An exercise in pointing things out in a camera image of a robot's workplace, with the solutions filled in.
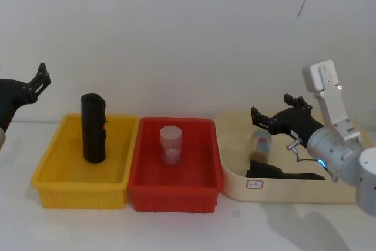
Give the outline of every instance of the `cream plastic tray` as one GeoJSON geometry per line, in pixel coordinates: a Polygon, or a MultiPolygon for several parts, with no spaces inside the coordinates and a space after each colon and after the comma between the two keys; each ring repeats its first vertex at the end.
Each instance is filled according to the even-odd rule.
{"type": "MultiPolygon", "coordinates": [[[[320,115],[313,115],[323,122],[320,115]]],[[[364,130],[365,148],[373,146],[364,130]]],[[[342,182],[332,183],[328,173],[317,163],[296,162],[296,156],[286,149],[293,140],[287,135],[272,138],[269,164],[288,173],[317,173],[326,180],[255,179],[245,177],[249,170],[251,137],[258,127],[252,125],[251,111],[223,112],[216,116],[216,130],[224,175],[223,192],[236,200],[295,203],[355,203],[355,188],[342,182]]],[[[300,158],[311,158],[306,149],[298,147],[300,158]]]]}

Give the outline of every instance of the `blue indicator light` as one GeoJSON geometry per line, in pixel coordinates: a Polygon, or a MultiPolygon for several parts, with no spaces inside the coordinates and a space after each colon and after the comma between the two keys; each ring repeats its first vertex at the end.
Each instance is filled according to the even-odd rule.
{"type": "Polygon", "coordinates": [[[321,166],[323,166],[324,168],[326,167],[326,165],[325,165],[325,163],[324,163],[324,161],[323,160],[317,160],[317,162],[321,165],[321,166]]]}

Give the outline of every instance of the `white wall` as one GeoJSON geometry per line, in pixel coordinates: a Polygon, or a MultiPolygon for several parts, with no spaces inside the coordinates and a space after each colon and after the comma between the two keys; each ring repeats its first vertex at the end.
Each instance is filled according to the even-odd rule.
{"type": "Polygon", "coordinates": [[[307,0],[297,19],[301,3],[0,0],[0,76],[51,73],[18,119],[79,112],[87,92],[108,113],[212,116],[282,106],[285,92],[313,102],[301,67],[333,59],[349,113],[376,126],[376,0],[307,0]]]}

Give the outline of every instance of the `white table surface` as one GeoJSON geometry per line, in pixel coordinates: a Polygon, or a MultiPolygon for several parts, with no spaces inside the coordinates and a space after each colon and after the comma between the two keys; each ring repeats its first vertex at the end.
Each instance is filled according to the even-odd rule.
{"type": "Polygon", "coordinates": [[[31,176],[57,125],[12,123],[0,151],[0,250],[376,250],[356,205],[236,202],[213,214],[44,209],[31,176]]]}

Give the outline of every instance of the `black cylindrical object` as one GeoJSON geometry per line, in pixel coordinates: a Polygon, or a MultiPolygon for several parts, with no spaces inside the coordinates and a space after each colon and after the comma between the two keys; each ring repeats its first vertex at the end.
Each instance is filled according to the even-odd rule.
{"type": "Polygon", "coordinates": [[[106,102],[98,94],[81,97],[83,157],[92,164],[106,158],[106,102]]]}

